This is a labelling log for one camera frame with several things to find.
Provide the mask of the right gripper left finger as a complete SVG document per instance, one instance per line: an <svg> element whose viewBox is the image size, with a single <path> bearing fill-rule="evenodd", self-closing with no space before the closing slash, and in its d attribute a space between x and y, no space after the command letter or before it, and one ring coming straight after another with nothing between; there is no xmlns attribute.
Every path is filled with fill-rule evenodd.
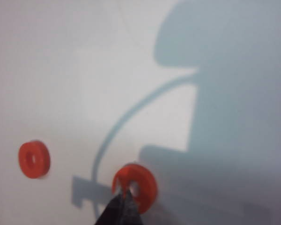
<svg viewBox="0 0 281 225"><path fill-rule="evenodd" d="M95 225L121 225L124 210L124 195L120 191L107 204Z"/></svg>

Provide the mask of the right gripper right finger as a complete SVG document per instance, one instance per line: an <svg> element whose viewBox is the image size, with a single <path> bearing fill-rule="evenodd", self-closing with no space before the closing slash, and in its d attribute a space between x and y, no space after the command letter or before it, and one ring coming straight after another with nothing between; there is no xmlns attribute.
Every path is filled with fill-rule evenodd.
<svg viewBox="0 0 281 225"><path fill-rule="evenodd" d="M130 190L126 191L123 205L123 224L124 225L143 225L138 207L134 202Z"/></svg>

